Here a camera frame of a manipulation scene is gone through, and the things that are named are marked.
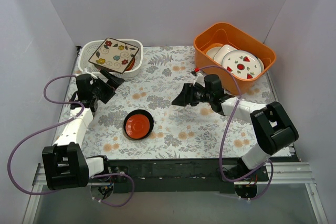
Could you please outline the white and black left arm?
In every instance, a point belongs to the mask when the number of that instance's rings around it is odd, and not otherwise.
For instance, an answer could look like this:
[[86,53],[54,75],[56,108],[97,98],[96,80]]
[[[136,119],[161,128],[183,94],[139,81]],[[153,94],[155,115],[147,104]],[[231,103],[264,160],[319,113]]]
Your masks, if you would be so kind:
[[100,182],[111,178],[112,170],[104,155],[86,158],[82,143],[89,124],[93,121],[98,103],[107,103],[115,95],[124,79],[101,70],[106,80],[89,73],[76,76],[77,90],[71,96],[70,122],[52,146],[42,151],[47,186],[50,190],[85,187],[90,178]]

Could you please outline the cream square flower plate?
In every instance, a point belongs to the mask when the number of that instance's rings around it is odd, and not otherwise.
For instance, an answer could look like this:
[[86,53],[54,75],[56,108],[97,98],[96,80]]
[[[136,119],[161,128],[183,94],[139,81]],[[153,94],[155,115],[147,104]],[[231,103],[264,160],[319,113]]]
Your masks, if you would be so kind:
[[88,62],[97,69],[104,69],[109,72],[124,73],[140,51],[138,46],[122,42],[113,38],[106,38],[94,51]]

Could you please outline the red plate with teal flower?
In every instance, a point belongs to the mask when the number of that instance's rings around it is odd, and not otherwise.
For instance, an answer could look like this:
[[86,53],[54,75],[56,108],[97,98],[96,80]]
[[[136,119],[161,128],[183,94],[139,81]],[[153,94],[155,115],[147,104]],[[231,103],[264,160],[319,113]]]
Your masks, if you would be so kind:
[[135,64],[135,57],[132,58],[130,64],[128,65],[128,67],[125,70],[130,71],[134,67],[134,64]]

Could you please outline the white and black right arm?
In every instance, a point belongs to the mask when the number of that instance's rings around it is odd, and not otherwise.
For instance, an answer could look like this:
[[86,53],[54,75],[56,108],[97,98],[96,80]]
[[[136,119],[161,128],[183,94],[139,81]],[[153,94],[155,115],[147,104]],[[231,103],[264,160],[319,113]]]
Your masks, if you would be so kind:
[[216,74],[206,75],[204,83],[203,86],[198,82],[184,84],[172,105],[196,106],[201,102],[208,103],[220,115],[250,123],[257,139],[257,143],[229,170],[223,169],[223,159],[219,158],[219,172],[223,180],[251,180],[257,174],[257,169],[271,156],[299,138],[296,127],[279,102],[260,104],[240,100],[224,91]]

